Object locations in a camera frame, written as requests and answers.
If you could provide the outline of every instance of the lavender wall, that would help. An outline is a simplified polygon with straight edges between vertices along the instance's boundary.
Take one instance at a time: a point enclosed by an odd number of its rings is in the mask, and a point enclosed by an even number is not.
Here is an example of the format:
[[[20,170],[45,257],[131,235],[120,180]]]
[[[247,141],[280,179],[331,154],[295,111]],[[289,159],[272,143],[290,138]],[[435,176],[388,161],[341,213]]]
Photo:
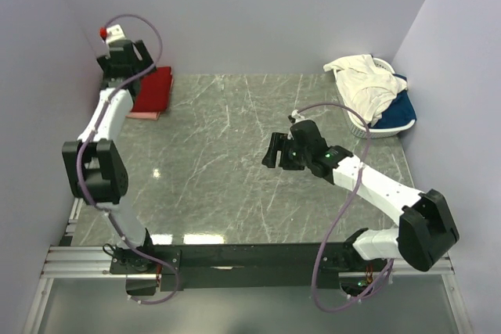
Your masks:
[[[310,73],[339,56],[392,59],[424,0],[68,0],[96,52],[103,20],[134,12],[162,33],[180,73]],[[155,39],[123,22],[128,35]]]
[[[501,2],[426,0],[399,49],[418,122],[403,139],[416,184],[448,198],[451,257],[475,332],[501,332]]]
[[[61,145],[80,133],[99,68],[64,0],[0,0],[0,322],[23,327],[71,208]]]

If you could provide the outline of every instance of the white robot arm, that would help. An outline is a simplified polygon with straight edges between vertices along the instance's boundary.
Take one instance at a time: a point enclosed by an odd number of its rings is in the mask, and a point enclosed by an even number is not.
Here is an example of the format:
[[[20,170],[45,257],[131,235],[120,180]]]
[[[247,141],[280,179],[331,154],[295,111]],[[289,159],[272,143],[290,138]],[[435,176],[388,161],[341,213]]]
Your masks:
[[[288,134],[273,133],[262,161],[266,167],[304,170],[353,191],[359,169],[362,182],[357,195],[372,203],[398,226],[388,230],[365,229],[351,245],[363,260],[403,258],[420,271],[427,271],[459,240],[449,207],[443,195],[404,186],[361,163],[341,146],[328,146],[312,120],[297,111],[289,117],[293,125]]]
[[[116,233],[115,227],[108,221],[109,213],[113,213],[114,220],[124,234],[127,234],[127,239],[134,247],[143,246],[146,239],[146,229],[137,218],[135,211],[132,208],[131,202],[128,199],[126,192],[128,187],[128,176],[123,163],[118,156],[117,150],[113,142],[116,141],[120,134],[125,117],[132,110],[135,97],[139,93],[139,82],[132,83],[127,88],[118,91],[111,100],[111,93],[115,90],[121,81],[126,77],[124,74],[132,75],[135,71],[140,71],[145,65],[150,64],[151,58],[144,48],[141,41],[129,41],[120,27],[113,25],[106,29],[106,38],[104,41],[110,48],[109,56],[98,58],[98,62],[103,68],[103,85],[99,93],[99,103],[96,107],[92,119],[88,123],[86,129],[78,136],[76,142],[67,142],[63,147],[63,158],[67,167],[68,178],[72,191],[76,197],[82,197],[80,187],[75,180],[73,166],[76,164],[76,152],[81,143],[86,140],[91,131],[94,131],[94,124],[101,114],[105,103],[109,106],[104,113],[103,120],[100,122],[99,128],[95,129],[95,135],[91,140],[89,153],[87,153],[87,166],[84,166],[88,177],[87,186],[94,191],[102,191],[108,188],[115,188],[114,194],[108,197],[99,197],[99,192],[92,196],[99,203],[99,207],[103,208],[103,216],[109,224],[111,231],[117,235],[117,245],[120,248],[127,249],[123,239]],[[138,60],[133,47],[136,47],[142,53],[142,59]],[[94,163],[99,163],[99,169],[93,168]],[[119,174],[113,174],[111,164],[118,163]],[[120,191],[117,185],[123,185],[124,189]]]

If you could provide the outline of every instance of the laundry basket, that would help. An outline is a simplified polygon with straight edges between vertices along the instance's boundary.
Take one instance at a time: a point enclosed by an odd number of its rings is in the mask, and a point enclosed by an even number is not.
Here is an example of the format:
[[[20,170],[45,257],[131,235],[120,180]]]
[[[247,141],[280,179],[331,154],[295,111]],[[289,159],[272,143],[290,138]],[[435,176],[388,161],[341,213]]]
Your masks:
[[[379,68],[383,68],[385,70],[388,70],[388,71],[392,72],[393,74],[395,73],[395,71],[393,70],[393,67],[390,65],[390,63],[385,62],[384,60],[378,59],[378,58],[373,58],[373,61],[374,61],[374,64],[376,66],[378,66]],[[334,77],[337,80],[337,71],[334,71]],[[337,90],[339,100],[343,102],[343,97],[341,96],[339,90],[337,89],[337,85],[336,85],[336,90]],[[344,116],[346,117],[346,121],[348,122],[350,132],[353,135],[355,135],[356,137],[367,138],[366,129],[363,126],[359,125],[359,123],[357,123],[355,121],[355,115],[353,115],[352,113],[350,113],[348,111],[343,111],[343,112],[344,112]],[[416,121],[411,120],[408,124],[406,124],[402,127],[386,128],[386,129],[371,129],[370,130],[370,137],[371,138],[384,138],[384,137],[395,136],[399,132],[402,132],[402,131],[405,131],[405,130],[411,128],[414,125],[414,123],[416,123]]]

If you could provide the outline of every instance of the marble floor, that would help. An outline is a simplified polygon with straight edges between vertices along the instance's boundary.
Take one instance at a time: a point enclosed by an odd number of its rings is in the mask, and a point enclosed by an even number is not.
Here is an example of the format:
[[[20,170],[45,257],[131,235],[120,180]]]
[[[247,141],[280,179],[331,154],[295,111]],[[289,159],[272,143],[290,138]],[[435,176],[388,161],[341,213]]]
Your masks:
[[[311,103],[337,101],[331,74],[178,75],[158,121],[127,119],[117,147],[128,169],[128,196],[158,243],[316,242],[348,192],[309,171],[261,165],[272,132]],[[341,110],[309,110],[330,145],[360,155],[365,141]],[[405,185],[412,179],[398,138],[373,140],[368,164]],[[357,198],[331,236],[390,228],[390,219]],[[73,245],[112,240],[104,220],[83,207]]]

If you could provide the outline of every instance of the red towel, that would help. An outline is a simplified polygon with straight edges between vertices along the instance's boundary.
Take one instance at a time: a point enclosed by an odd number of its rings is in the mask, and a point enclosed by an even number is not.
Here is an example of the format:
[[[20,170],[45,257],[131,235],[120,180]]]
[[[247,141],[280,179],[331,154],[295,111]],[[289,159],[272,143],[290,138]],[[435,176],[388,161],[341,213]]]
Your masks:
[[[141,80],[141,91],[135,99],[132,113],[157,113],[165,111],[171,97],[172,74],[169,66],[161,66],[157,71]]]

